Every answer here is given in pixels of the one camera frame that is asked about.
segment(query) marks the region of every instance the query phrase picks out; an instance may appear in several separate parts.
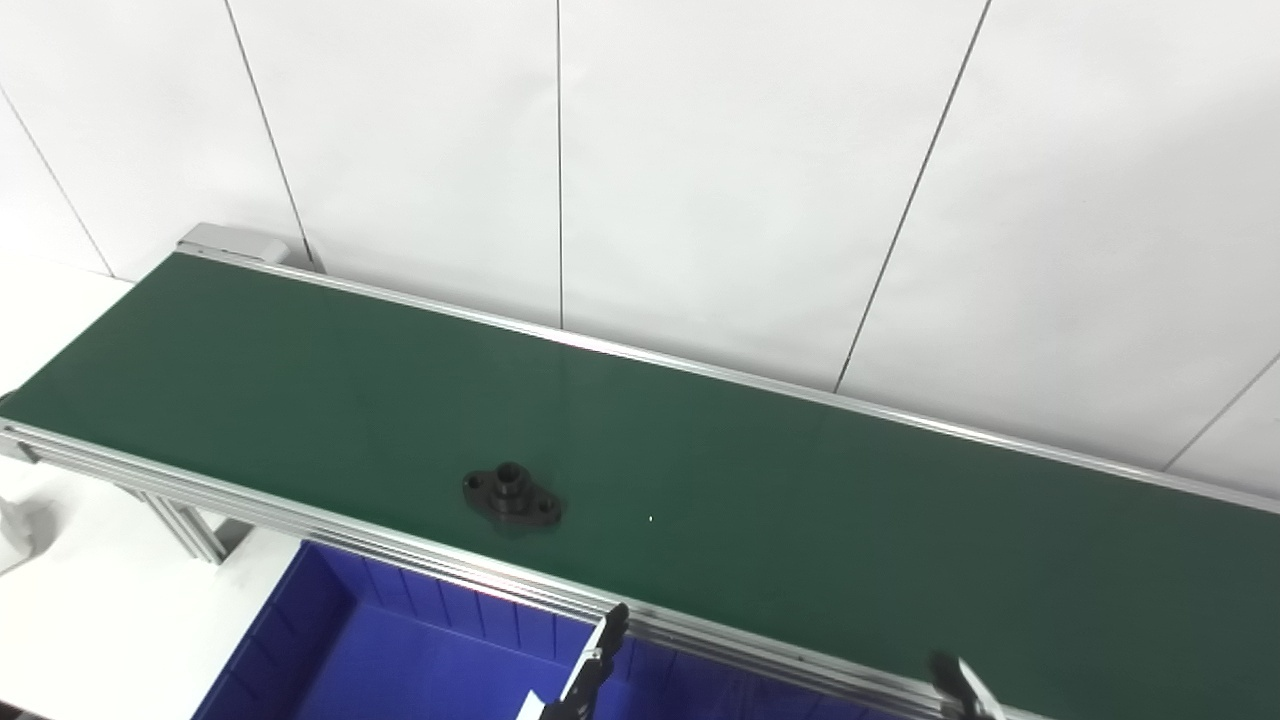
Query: wall panel seam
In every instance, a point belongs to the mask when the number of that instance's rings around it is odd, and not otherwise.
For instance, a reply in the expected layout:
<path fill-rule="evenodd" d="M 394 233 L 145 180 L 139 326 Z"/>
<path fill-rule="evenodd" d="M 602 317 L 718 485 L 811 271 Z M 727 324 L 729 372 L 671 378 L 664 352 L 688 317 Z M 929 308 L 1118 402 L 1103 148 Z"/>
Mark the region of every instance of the wall panel seam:
<path fill-rule="evenodd" d="M 987 20 L 987 12 L 991 9 L 991 1 L 986 0 L 982 5 L 982 13 L 978 15 L 978 23 L 973 28 L 973 35 L 969 37 L 969 45 L 965 47 L 964 58 L 960 60 L 960 69 L 956 72 L 956 78 L 951 83 L 951 90 L 947 92 L 947 100 L 942 105 L 942 114 L 938 117 L 938 123 L 933 128 L 933 136 L 929 138 L 929 145 L 924 150 L 924 158 L 920 160 L 920 169 L 915 173 L 915 182 L 911 183 L 911 192 L 906 196 L 906 204 L 902 206 L 902 214 L 897 219 L 897 227 L 893 229 L 893 237 L 890 240 L 888 249 L 884 251 L 884 260 L 881 263 L 879 272 L 876 274 L 876 282 L 872 284 L 872 292 L 867 297 L 867 304 L 863 306 L 861 318 L 858 320 L 858 329 L 854 331 L 854 340 L 849 343 L 849 352 L 845 355 L 845 363 L 840 368 L 840 374 L 836 377 L 836 387 L 831 392 L 840 392 L 840 386 L 845 382 L 845 374 L 849 372 L 849 363 L 854 357 L 854 348 L 858 347 L 858 341 L 863 336 L 863 328 L 867 325 L 867 318 L 870 315 L 872 305 L 876 302 L 876 296 L 879 292 L 881 282 L 884 279 L 884 272 L 888 269 L 888 263 L 893 256 L 893 250 L 897 247 L 897 240 L 902 234 L 902 225 L 906 224 L 906 215 L 911 211 L 911 204 L 915 201 L 915 193 L 920 190 L 920 181 L 924 178 L 924 170 L 929 165 L 929 159 L 933 156 L 933 149 L 938 143 L 938 136 L 942 135 L 942 126 L 947 122 L 947 114 L 951 111 L 951 104 L 956 97 L 956 91 L 960 88 L 960 81 L 964 79 L 965 68 L 969 67 L 969 58 L 973 56 L 973 49 L 978 44 L 978 35 L 982 32 L 982 26 Z"/>
<path fill-rule="evenodd" d="M 93 247 L 93 252 L 97 254 L 97 260 L 102 263 L 102 268 L 106 274 L 115 278 L 115 270 L 111 269 L 111 264 L 106 261 L 106 255 L 102 254 L 102 249 L 99 247 L 97 240 L 93 238 L 93 233 L 88 232 L 88 225 L 84 224 L 84 219 L 81 218 L 79 210 L 76 209 L 76 204 L 72 202 L 70 196 L 67 193 L 67 188 L 63 187 L 63 182 L 58 179 L 58 173 L 54 172 L 54 167 L 49 164 L 49 158 L 45 156 L 45 151 L 40 149 L 40 143 L 36 142 L 36 136 L 32 135 L 31 128 L 27 127 L 27 122 L 22 119 L 22 113 L 18 111 L 18 106 L 14 105 L 13 99 L 9 97 L 9 92 L 0 85 L 0 96 L 4 97 L 5 105 L 9 106 L 9 111 L 13 113 L 15 120 L 18 120 L 18 127 L 22 128 L 22 133 L 27 136 L 27 142 L 36 151 L 36 156 L 40 158 L 40 163 L 45 167 L 45 172 L 49 173 L 49 178 L 54 181 L 54 187 L 58 188 L 58 193 L 63 197 L 63 202 L 67 202 L 67 209 L 72 211 L 72 217 L 76 218 L 76 224 L 79 225 L 81 232 L 84 233 L 84 238 Z"/>
<path fill-rule="evenodd" d="M 1183 447 L 1179 448 L 1179 451 L 1175 452 L 1172 457 L 1169 459 L 1169 462 L 1165 462 L 1165 465 L 1160 469 L 1160 471 L 1167 473 L 1169 469 L 1172 468 L 1174 464 L 1178 462 L 1183 457 L 1183 455 L 1185 455 L 1187 451 L 1192 448 L 1192 446 L 1199 442 L 1199 439 L 1204 437 L 1204 434 L 1213 425 L 1216 425 L 1217 421 L 1221 420 L 1222 416 L 1225 416 L 1231 410 L 1231 407 L 1235 406 L 1236 402 L 1240 401 L 1240 398 L 1248 395 L 1248 392 L 1253 388 L 1253 386 L 1256 386 L 1258 380 L 1261 380 L 1262 377 L 1266 375 L 1267 372 L 1271 370 L 1271 368 L 1274 368 L 1277 361 L 1280 361 L 1280 351 L 1276 351 L 1276 354 L 1271 357 L 1271 360 L 1268 360 L 1267 364 L 1263 365 L 1262 369 L 1257 372 L 1257 374 L 1249 378 L 1249 382 L 1244 383 L 1244 387 L 1242 387 L 1235 395 L 1233 395 L 1231 398 L 1226 401 L 1226 405 L 1224 405 L 1221 410 L 1215 413 L 1213 416 L 1210 418 L 1208 421 L 1204 423 L 1204 425 L 1202 425 L 1201 429 L 1194 436 L 1192 436 L 1192 438 L 1187 441 L 1187 443 L 1183 445 Z"/>
<path fill-rule="evenodd" d="M 556 202 L 557 234 L 559 236 L 559 329 L 564 329 L 564 96 L 561 76 L 563 70 L 561 50 L 561 0 L 556 0 Z"/>
<path fill-rule="evenodd" d="M 253 68 L 248 61 L 248 51 L 244 50 L 244 38 L 241 37 L 239 24 L 236 23 L 236 13 L 232 12 L 230 0 L 223 0 L 223 6 L 227 8 L 227 19 L 232 26 L 232 35 L 236 36 L 236 47 L 239 51 L 241 61 L 244 64 L 244 74 L 248 77 L 248 86 L 253 91 L 253 102 L 257 105 L 259 117 L 262 118 L 262 128 L 266 131 L 266 140 L 271 145 L 271 156 L 275 158 L 275 167 L 280 172 L 280 182 L 284 183 L 284 195 L 289 199 L 289 209 L 293 211 L 293 220 L 298 225 L 298 237 L 302 240 L 302 249 L 307 254 L 307 263 L 317 273 L 324 273 L 324 266 L 320 264 L 319 256 L 311 249 L 311 241 L 307 240 L 307 231 L 302 225 L 302 215 L 298 213 L 298 204 L 293 199 L 293 187 L 289 184 L 289 176 L 284 172 L 284 160 L 280 158 L 280 149 L 275 143 L 275 133 L 271 131 L 271 122 L 266 117 L 266 106 L 262 105 L 262 94 L 257 90 L 257 79 L 253 77 Z"/>

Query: blue plastic bin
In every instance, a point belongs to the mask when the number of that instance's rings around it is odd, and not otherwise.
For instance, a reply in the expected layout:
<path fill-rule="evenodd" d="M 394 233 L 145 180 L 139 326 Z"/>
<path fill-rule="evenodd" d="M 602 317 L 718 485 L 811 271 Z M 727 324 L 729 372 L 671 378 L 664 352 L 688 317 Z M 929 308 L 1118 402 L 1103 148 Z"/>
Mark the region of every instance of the blue plastic bin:
<path fill-rule="evenodd" d="M 197 720 L 512 720 L 563 688 L 590 626 L 302 543 Z M 890 720 L 627 638 L 596 720 Z"/>

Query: white wall panel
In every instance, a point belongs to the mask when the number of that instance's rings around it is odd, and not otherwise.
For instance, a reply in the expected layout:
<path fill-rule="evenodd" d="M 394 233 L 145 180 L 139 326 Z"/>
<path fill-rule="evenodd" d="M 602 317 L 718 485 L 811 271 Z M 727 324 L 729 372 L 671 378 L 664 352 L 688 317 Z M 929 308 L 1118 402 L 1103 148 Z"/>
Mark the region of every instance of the white wall panel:
<path fill-rule="evenodd" d="M 201 220 L 297 242 L 220 1 L 0 3 L 0 83 L 119 275 Z"/>
<path fill-rule="evenodd" d="M 0 251 L 106 273 L 27 133 L 0 96 Z"/>
<path fill-rule="evenodd" d="M 832 388 L 977 0 L 562 0 L 568 329 Z"/>
<path fill-rule="evenodd" d="M 1280 363 L 1272 364 L 1169 470 L 1280 497 Z"/>
<path fill-rule="evenodd" d="M 1172 457 L 1280 346 L 1276 27 L 992 5 L 842 392 Z"/>
<path fill-rule="evenodd" d="M 233 3 L 325 269 L 554 324 L 554 0 Z"/>

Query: green conveyor belt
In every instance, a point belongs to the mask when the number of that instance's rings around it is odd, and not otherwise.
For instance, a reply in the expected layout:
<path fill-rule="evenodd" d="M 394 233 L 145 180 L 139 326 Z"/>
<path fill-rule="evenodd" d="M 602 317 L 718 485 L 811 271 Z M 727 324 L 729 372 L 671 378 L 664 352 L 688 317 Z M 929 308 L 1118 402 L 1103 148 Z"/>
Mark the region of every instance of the green conveyor belt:
<path fill-rule="evenodd" d="M 1059 720 L 1280 717 L 1280 516 L 188 255 L 0 415 Z M 497 533 L 527 465 L 561 525 Z"/>

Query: mounting hole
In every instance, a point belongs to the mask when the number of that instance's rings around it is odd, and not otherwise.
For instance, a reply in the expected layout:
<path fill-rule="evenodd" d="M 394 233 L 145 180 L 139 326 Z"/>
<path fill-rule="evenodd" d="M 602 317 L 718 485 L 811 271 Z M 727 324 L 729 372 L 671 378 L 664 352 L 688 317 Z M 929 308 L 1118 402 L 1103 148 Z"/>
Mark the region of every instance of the mounting hole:
<path fill-rule="evenodd" d="M 498 465 L 498 482 L 503 484 L 509 484 L 520 479 L 520 471 L 524 470 L 520 465 L 515 462 L 503 462 Z"/>

